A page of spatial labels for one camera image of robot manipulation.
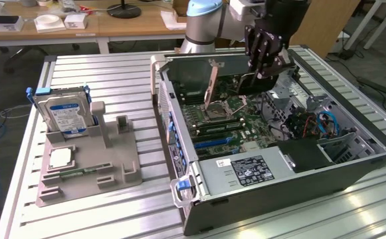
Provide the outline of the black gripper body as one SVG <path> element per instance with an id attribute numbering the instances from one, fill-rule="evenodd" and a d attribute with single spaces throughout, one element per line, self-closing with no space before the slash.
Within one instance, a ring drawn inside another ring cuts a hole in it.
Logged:
<path id="1" fill-rule="evenodd" d="M 300 26 L 309 0 L 265 0 L 263 17 L 255 20 L 255 26 L 264 32 L 280 37 L 284 48 Z"/>

